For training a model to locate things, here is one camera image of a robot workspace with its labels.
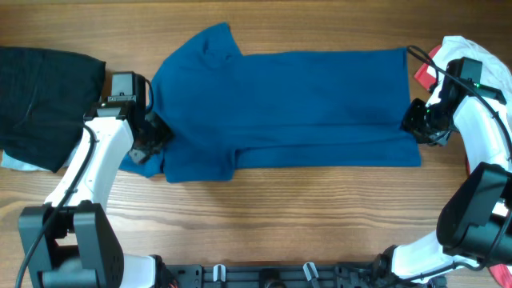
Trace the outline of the blue polo shirt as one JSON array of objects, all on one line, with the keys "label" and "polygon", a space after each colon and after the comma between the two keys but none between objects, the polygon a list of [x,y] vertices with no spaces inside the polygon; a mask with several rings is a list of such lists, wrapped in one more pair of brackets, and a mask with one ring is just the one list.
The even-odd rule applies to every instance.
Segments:
[{"label": "blue polo shirt", "polygon": [[400,127],[410,104],[403,48],[244,55],[225,23],[173,52],[152,81],[174,137],[124,171],[176,182],[228,181],[240,169],[419,166]]}]

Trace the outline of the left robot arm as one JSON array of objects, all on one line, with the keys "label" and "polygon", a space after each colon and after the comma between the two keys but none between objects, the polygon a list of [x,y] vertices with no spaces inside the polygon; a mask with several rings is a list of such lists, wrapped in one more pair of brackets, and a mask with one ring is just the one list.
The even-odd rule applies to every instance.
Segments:
[{"label": "left robot arm", "polygon": [[176,287],[157,255],[124,254],[106,204],[125,157],[142,164],[171,139],[152,111],[150,82],[135,72],[112,75],[110,96],[77,122],[82,139],[60,183],[18,219],[25,257],[15,281],[34,287]]}]

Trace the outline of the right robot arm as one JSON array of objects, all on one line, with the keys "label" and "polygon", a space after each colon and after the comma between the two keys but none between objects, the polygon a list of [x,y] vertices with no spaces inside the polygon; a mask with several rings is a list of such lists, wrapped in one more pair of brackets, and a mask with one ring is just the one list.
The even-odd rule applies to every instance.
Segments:
[{"label": "right robot arm", "polygon": [[378,256],[371,269],[376,287],[427,286],[459,268],[511,264],[511,130],[505,97],[481,84],[478,60],[452,60],[442,74],[438,101],[413,100],[402,129],[417,143],[440,146],[460,133],[469,176],[442,209],[435,232]]}]

